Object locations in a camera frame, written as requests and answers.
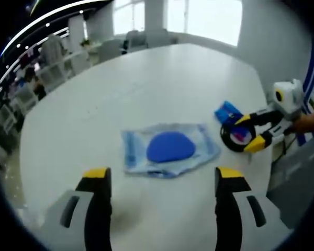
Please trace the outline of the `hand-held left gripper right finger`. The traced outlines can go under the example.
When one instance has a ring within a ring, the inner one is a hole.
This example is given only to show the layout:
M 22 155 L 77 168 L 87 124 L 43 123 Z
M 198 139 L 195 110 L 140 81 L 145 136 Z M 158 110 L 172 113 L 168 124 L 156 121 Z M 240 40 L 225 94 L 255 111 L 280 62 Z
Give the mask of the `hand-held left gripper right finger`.
M 291 231 L 280 210 L 235 169 L 215 169 L 216 250 L 275 250 Z

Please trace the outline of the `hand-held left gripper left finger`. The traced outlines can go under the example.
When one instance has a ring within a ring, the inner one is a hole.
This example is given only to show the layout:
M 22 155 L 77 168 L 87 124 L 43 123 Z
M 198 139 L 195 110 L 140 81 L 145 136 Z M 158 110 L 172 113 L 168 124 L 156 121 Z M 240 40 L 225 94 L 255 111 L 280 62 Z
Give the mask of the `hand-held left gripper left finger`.
M 86 171 L 45 215 L 41 240 L 49 250 L 111 250 L 111 169 Z

